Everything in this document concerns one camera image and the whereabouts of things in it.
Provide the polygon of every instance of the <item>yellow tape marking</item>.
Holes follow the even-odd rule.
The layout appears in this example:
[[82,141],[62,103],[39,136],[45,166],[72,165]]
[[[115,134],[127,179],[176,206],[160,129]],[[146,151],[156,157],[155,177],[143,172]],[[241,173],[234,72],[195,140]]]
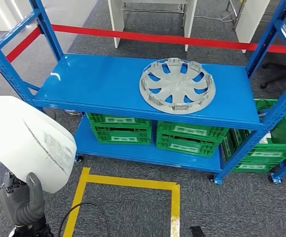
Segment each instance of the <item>yellow tape marking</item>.
[[[82,170],[82,174],[79,177],[79,184],[77,185],[76,191],[75,192],[75,196],[72,207],[79,204],[83,199],[84,191],[85,190],[87,178],[89,175],[91,168],[83,167]],[[65,227],[64,233],[63,237],[72,237],[73,235],[73,231],[75,225],[77,220],[77,215],[79,211],[79,206],[76,207],[69,215],[69,219],[67,219],[66,226]]]
[[171,190],[171,237],[180,236],[180,230],[180,185]]
[[[127,186],[134,188],[160,189],[171,191],[171,210],[171,237],[179,237],[180,226],[180,186],[174,182],[131,179],[112,176],[102,176],[89,174],[90,168],[84,167],[82,171],[79,182],[73,199],[72,206],[82,202],[86,183],[109,184],[118,186]],[[76,223],[79,207],[75,209],[69,215],[63,237],[72,237]]]
[[146,189],[161,189],[161,190],[172,190],[176,186],[173,182],[163,182],[145,179],[130,179],[121,178],[112,176],[102,176],[90,174],[87,178],[88,182],[96,184],[110,184],[118,186],[128,186],[134,188],[146,188]]

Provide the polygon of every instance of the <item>green plastic crate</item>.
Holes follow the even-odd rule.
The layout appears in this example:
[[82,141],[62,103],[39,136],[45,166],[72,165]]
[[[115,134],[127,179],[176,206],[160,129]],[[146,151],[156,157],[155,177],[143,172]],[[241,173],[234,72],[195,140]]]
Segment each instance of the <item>green plastic crate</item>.
[[[250,134],[247,130],[230,129],[237,147]],[[248,153],[250,157],[286,158],[286,117],[281,120],[268,138],[268,144],[257,144]]]
[[[222,144],[223,146],[224,156],[226,160],[229,160],[229,158],[237,149],[229,132],[226,134]],[[246,159],[247,157],[244,158],[240,164],[235,166],[232,172],[266,173],[280,162],[278,160],[275,161],[272,158],[253,157],[253,159],[255,160]]]
[[234,168],[232,172],[267,173],[276,165],[277,164],[260,164],[243,161],[240,165]]
[[219,144],[171,134],[158,133],[156,136],[157,148],[203,157],[212,156]]
[[174,136],[200,139],[211,142],[222,142],[229,128],[196,125],[177,122],[158,121],[157,132]]
[[152,127],[152,121],[143,118],[86,113],[91,126],[97,127]]
[[151,144],[152,128],[91,127],[100,143]]

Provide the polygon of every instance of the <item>gray glove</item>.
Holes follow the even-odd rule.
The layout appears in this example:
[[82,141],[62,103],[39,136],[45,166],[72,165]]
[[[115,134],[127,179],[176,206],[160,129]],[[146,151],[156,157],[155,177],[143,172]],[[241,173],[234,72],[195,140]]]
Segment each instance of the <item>gray glove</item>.
[[31,225],[45,215],[45,200],[40,180],[34,173],[26,184],[8,171],[0,186],[0,201],[5,215],[15,226]]

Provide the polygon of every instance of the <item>shelf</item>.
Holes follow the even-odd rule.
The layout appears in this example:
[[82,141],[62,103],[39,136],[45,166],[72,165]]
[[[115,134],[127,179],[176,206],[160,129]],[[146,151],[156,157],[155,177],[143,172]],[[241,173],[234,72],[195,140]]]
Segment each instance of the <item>shelf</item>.
[[244,67],[203,64],[217,93],[207,107],[189,115],[156,110],[139,91],[143,70],[154,60],[65,54],[33,98],[36,106],[256,130],[263,126]]
[[83,116],[75,135],[78,154],[107,158],[118,158],[152,164],[196,169],[207,172],[220,172],[220,150],[217,149],[210,158],[187,155],[157,149],[152,145],[115,145],[98,143],[90,128],[86,116]]

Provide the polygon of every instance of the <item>blue metal shelf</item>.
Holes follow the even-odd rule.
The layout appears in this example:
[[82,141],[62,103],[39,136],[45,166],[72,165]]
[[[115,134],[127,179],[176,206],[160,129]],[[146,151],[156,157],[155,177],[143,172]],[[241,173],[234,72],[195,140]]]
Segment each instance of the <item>blue metal shelf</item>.
[[[53,107],[253,130],[227,162],[223,163],[219,149],[211,158],[203,158],[159,150],[154,145],[99,144],[84,117],[76,134],[80,154],[210,171],[214,173],[214,183],[220,184],[225,176],[286,115],[285,91],[260,122],[249,82],[275,36],[279,34],[286,43],[286,26],[284,24],[286,21],[286,0],[279,2],[245,68],[203,64],[204,69],[213,75],[217,93],[209,106],[189,115],[160,112],[148,105],[140,96],[139,81],[141,73],[155,60],[63,54],[41,0],[29,1],[33,11],[0,39],[0,72],[21,99],[32,106],[42,111],[42,107]],[[45,36],[57,60],[57,64],[42,88],[23,81],[1,51],[1,47],[34,18],[37,18],[40,31]],[[33,95],[29,88],[36,90],[37,93]],[[286,176],[286,166],[276,175]]]
[[153,61],[155,60],[65,54],[33,101],[39,107],[143,119],[246,129],[263,126],[259,122],[244,67],[203,64],[214,79],[217,88],[214,99],[209,106],[196,113],[171,115],[147,104],[139,91],[142,72]]
[[152,145],[116,145],[98,143],[91,130],[89,121],[84,115],[74,138],[77,144],[77,153],[108,158],[119,158],[152,164],[169,165],[187,169],[196,169],[207,172],[220,172],[220,150],[210,158],[171,152],[155,148]]

